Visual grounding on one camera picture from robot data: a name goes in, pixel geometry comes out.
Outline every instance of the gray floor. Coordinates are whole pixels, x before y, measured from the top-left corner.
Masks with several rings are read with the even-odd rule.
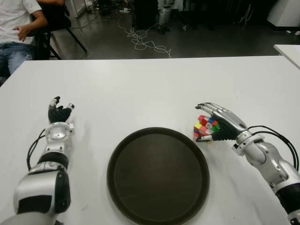
[[[168,58],[166,53],[157,53],[153,48],[144,51],[135,49],[130,37],[118,27],[118,21],[127,29],[131,25],[131,15],[120,17],[114,12],[109,17],[101,18],[96,12],[85,12],[78,19],[71,15],[74,34],[89,48],[85,54],[79,45],[65,30],[53,34],[52,46],[64,60],[88,59],[153,59]],[[273,31],[265,25],[249,24],[218,25],[214,31],[200,25],[197,30],[188,28],[182,31],[182,23],[176,19],[170,21],[171,31],[165,35],[156,29],[149,31],[144,41],[154,41],[171,49],[172,58],[189,57],[225,57],[225,56],[259,56],[278,55],[274,44],[300,44],[300,38],[285,31]]]

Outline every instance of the black cable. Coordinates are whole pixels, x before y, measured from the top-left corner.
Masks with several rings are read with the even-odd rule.
[[[288,145],[288,146],[290,145],[290,146],[291,146],[291,148],[292,148],[292,150],[293,150],[293,152],[294,152],[294,154],[295,154],[295,156],[296,156],[296,170],[298,171],[298,170],[299,170],[299,157],[298,157],[298,153],[297,153],[297,151],[296,151],[294,145],[293,145],[286,137],[284,137],[283,135],[281,135],[281,134],[278,133],[277,131],[275,131],[275,130],[273,130],[273,129],[267,127],[267,126],[258,125],[258,126],[252,126],[252,127],[249,127],[248,129],[251,129],[251,128],[259,128],[259,127],[261,127],[261,128],[266,128],[266,129],[268,129],[268,130],[270,130],[270,131],[276,133],[277,135],[281,136],[281,137],[285,140],[284,142],[286,143],[286,145]]]
[[[252,135],[261,134],[261,133],[274,135],[274,136],[278,137],[281,141],[283,141],[288,146],[289,150],[291,151],[292,157],[293,157],[293,164],[294,164],[293,166],[298,171],[299,170],[299,158],[298,158],[297,151],[294,148],[294,146],[291,144],[291,142],[288,139],[286,139],[283,135],[279,134],[276,131],[274,133],[270,132],[270,131],[258,131],[258,132],[253,133]]]
[[[27,167],[28,167],[28,171],[31,169],[31,166],[30,166],[30,157],[34,151],[34,149],[36,148],[37,144],[38,144],[38,141],[45,137],[45,135],[42,136],[43,132],[45,131],[45,129],[42,130],[42,132],[39,134],[38,138],[32,143],[32,145],[30,146],[29,150],[28,150],[28,153],[27,153]]]

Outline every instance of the white desk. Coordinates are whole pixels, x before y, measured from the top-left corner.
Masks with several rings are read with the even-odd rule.
[[[299,70],[283,56],[25,62],[0,88],[0,218],[14,214],[14,188],[27,172],[27,150],[47,125],[47,107],[57,95],[63,105],[75,104],[72,203],[59,219],[66,225],[128,225],[106,186],[109,158],[124,137],[159,126],[192,138],[201,114],[194,106],[211,101],[249,126],[276,129],[300,149],[299,83]],[[284,144],[267,140],[292,161]],[[198,144],[209,166],[210,191],[187,224],[287,225],[278,199],[232,145]],[[44,140],[38,144],[32,164],[44,146]]]
[[[300,45],[274,45],[274,48],[300,69]]]

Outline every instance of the rubik's cube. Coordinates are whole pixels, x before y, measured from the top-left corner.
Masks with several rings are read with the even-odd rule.
[[[217,132],[220,128],[218,122],[208,116],[199,116],[198,122],[194,125],[194,136],[196,138],[200,136],[211,135]]]

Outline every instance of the robotic hand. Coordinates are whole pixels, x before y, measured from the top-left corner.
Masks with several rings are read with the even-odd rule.
[[[14,208],[17,214],[1,225],[54,225],[59,213],[65,212],[71,203],[67,174],[70,159],[73,124],[66,123],[73,104],[67,108],[56,108],[60,97],[49,105],[50,125],[45,129],[47,145],[37,165],[18,184],[14,195]]]
[[[300,175],[287,161],[282,159],[278,150],[264,137],[252,134],[245,123],[231,111],[214,103],[196,106],[218,121],[220,129],[212,135],[199,137],[197,142],[236,140],[233,150],[256,167],[272,188],[288,214],[292,225],[300,225]]]

